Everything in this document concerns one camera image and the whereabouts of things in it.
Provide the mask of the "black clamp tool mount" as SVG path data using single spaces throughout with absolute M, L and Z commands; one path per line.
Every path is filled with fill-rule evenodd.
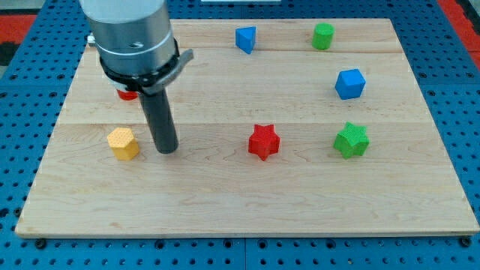
M 182 54 L 176 40 L 175 53 L 172 58 L 163 66 L 150 71 L 149 73 L 130 75 L 122 74 L 112 70 L 100 57 L 100 65 L 103 72 L 114 87 L 120 92 L 140 92 L 144 95 L 156 95 L 162 92 L 182 72 L 189 61 L 194 58 L 194 51 L 186 49 Z

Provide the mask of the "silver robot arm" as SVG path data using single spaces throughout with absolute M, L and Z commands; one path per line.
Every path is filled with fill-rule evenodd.
M 80 0 L 100 65 L 109 80 L 139 96 L 155 148 L 174 152 L 176 134 L 167 86 L 193 59 L 180 52 L 170 23 L 166 0 Z

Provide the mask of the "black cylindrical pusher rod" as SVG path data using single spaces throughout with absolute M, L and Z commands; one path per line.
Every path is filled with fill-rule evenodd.
M 155 148 L 161 154 L 173 153 L 178 148 L 179 141 L 166 91 L 161 90 L 153 95 L 140 92 L 139 100 Z

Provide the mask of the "red block behind arm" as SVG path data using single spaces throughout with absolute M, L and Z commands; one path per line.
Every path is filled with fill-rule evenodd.
M 117 89 L 117 95 L 123 101 L 132 101 L 138 98 L 138 94 L 135 91 L 122 91 Z

